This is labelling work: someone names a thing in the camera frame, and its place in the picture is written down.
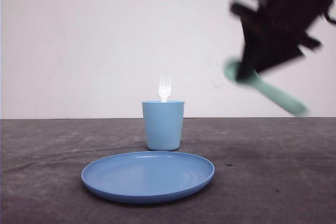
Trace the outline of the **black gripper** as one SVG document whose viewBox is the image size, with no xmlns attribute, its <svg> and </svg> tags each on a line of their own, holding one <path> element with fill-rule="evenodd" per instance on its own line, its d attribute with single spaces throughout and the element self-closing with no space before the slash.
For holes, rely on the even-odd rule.
<svg viewBox="0 0 336 224">
<path fill-rule="evenodd" d="M 257 0 L 257 10 L 233 2 L 230 11 L 239 17 L 245 40 L 237 80 L 303 56 L 292 38 L 302 38 L 306 30 L 323 16 L 335 25 L 329 10 L 334 0 Z"/>
</svg>

